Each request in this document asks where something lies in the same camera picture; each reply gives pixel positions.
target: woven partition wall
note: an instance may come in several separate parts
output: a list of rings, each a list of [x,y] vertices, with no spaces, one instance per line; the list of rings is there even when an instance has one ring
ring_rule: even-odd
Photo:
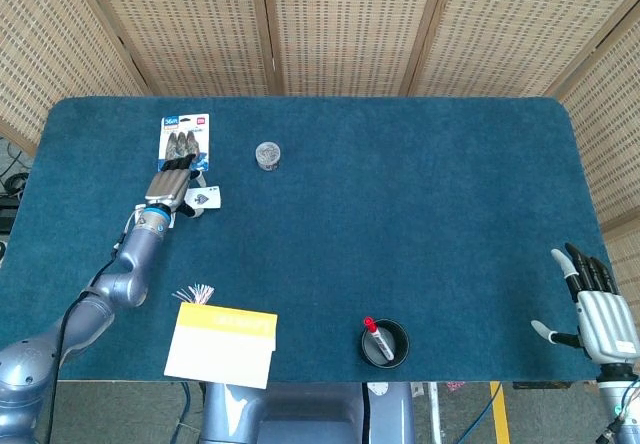
[[[254,0],[98,1],[156,93],[268,93]]]
[[[640,12],[562,98],[600,223],[640,209]]]
[[[285,94],[398,95],[426,1],[275,0]]]
[[[640,324],[640,229],[607,242],[620,292],[629,302],[636,321]]]
[[[541,95],[624,0],[442,0],[418,95]]]
[[[87,0],[0,0],[0,133],[33,154],[63,97],[142,94]]]

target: black cup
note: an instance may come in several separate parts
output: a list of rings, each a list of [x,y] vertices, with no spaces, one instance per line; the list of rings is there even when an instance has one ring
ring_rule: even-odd
[[[391,352],[393,352],[393,360],[387,361],[378,344],[371,337],[371,333],[366,329],[362,333],[362,355],[369,364],[376,367],[382,369],[398,367],[409,355],[409,336],[407,331],[391,319],[378,319],[375,322],[378,330],[387,341],[387,344],[389,344]]]

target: marker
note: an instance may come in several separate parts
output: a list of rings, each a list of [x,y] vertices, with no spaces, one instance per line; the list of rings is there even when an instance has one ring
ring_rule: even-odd
[[[378,330],[378,326],[376,326],[373,318],[365,317],[364,325],[371,333],[371,337],[373,337],[373,340],[376,341],[376,344],[378,344],[378,347],[380,348],[382,354],[384,354],[385,359],[387,359],[387,361],[393,361],[393,352],[391,351],[389,344],[387,344],[387,341],[385,341],[384,337],[382,337],[382,334]]]

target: metal pole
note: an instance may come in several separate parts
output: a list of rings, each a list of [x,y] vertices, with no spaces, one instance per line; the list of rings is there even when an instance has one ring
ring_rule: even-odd
[[[440,430],[440,404],[438,402],[438,383],[429,382],[429,402],[431,403],[431,442],[442,444]]]

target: red cap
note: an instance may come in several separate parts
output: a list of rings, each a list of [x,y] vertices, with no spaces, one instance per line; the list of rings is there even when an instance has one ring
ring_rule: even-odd
[[[376,326],[376,323],[373,320],[373,317],[369,317],[369,316],[365,317],[364,325],[366,326],[367,329],[369,329],[369,332],[376,332],[378,330],[378,326]]]

